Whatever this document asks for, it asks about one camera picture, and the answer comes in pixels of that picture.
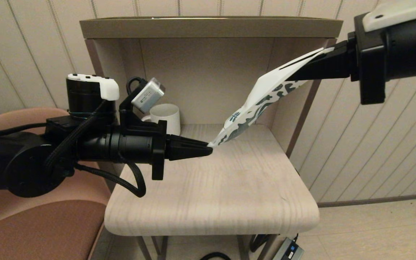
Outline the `pink upholstered chair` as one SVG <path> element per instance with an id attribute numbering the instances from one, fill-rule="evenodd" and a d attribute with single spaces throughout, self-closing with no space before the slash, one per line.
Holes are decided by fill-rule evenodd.
<path id="1" fill-rule="evenodd" d="M 0 260 L 91 260 L 110 196 L 103 178 L 79 170 L 43 196 L 0 190 Z"/>

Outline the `white ribbed ceramic mug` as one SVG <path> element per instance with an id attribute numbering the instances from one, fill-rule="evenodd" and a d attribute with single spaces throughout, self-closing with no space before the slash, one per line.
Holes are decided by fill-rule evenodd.
<path id="1" fill-rule="evenodd" d="M 141 119 L 144 122 L 158 123 L 166 121 L 166 133 L 180 135 L 181 122 L 179 107 L 174 104 L 160 104 L 152 107 L 149 114 Z"/>

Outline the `grey power adapter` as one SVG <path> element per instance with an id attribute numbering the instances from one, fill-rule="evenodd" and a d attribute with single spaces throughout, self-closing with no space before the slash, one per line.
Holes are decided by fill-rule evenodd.
<path id="1" fill-rule="evenodd" d="M 302 260 L 304 253 L 295 240 L 285 238 L 272 260 Z"/>

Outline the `white horse-print zip pouch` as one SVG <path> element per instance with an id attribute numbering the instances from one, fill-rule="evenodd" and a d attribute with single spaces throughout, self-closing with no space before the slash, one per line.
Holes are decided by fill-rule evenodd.
<path id="1" fill-rule="evenodd" d="M 215 148 L 240 136 L 256 122 L 267 107 L 307 83 L 307 80 L 290 80 L 294 73 L 301 72 L 302 67 L 309 64 L 312 58 L 333 50 L 334 47 L 314 50 L 262 75 L 244 105 L 226 120 L 220 133 L 208 147 Z"/>

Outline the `beige wooden hutch desk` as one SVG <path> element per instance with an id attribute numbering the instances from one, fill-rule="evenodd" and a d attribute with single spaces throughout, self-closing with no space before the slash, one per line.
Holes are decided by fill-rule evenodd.
<path id="1" fill-rule="evenodd" d="M 156 77 L 162 103 L 179 106 L 182 135 L 209 142 L 247 99 L 256 79 L 338 38 L 342 21 L 298 17 L 103 18 L 80 23 L 94 66 L 126 94 L 129 77 Z M 162 181 L 140 165 L 147 194 L 116 187 L 105 227 L 137 238 L 295 234 L 319 223 L 317 203 L 287 155 L 319 83 L 271 105 L 259 124 L 207 157 L 167 161 Z"/>

